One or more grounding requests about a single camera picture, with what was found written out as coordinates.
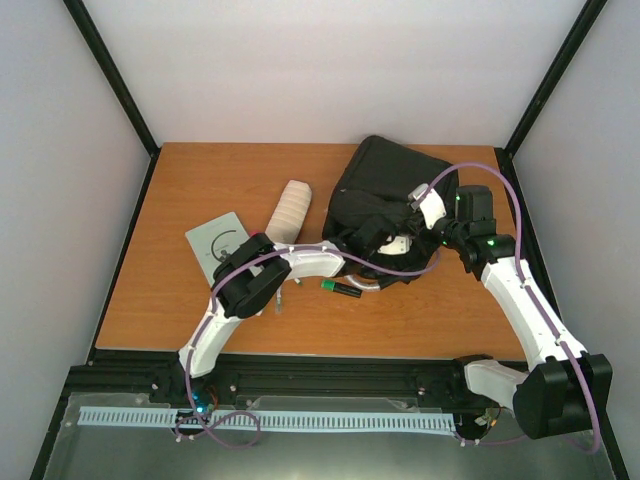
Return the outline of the black student backpack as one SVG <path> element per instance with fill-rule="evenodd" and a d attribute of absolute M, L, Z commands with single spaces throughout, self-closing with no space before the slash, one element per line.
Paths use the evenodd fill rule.
<path fill-rule="evenodd" d="M 322 238 L 375 266 L 404 273 L 425 269 L 439 243 L 408 195 L 431 183 L 451 164 L 371 135 L 358 146 L 328 204 Z M 388 238 L 412 240 L 407 254 L 378 253 Z"/>

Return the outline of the grey paperback book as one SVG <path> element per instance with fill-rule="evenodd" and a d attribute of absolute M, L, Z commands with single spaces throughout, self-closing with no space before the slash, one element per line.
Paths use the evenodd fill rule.
<path fill-rule="evenodd" d="M 217 267 L 249 238 L 235 212 L 195 227 L 185 236 L 209 286 L 214 284 Z"/>

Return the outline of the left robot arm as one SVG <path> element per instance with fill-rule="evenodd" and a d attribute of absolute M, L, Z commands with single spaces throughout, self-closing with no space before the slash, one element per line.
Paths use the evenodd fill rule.
<path fill-rule="evenodd" d="M 287 244 L 264 233 L 251 236 L 234 215 L 193 228 L 186 239 L 211 287 L 205 313 L 179 351 L 190 379 L 212 372 L 239 324 L 260 315 L 285 282 L 337 277 L 360 266 L 387 275 L 394 272 L 349 253 L 335 241 Z"/>

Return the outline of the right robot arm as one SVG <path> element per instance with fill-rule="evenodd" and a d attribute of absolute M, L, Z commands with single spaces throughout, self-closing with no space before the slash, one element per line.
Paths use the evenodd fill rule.
<path fill-rule="evenodd" d="M 470 357 L 463 367 L 467 388 L 510 410 L 531 439 L 598 433 L 612 366 L 567 330 L 520 258 L 516 238 L 497 232 L 490 189 L 458 188 L 452 215 L 434 229 L 500 306 L 528 366 L 520 372 L 486 356 Z"/>

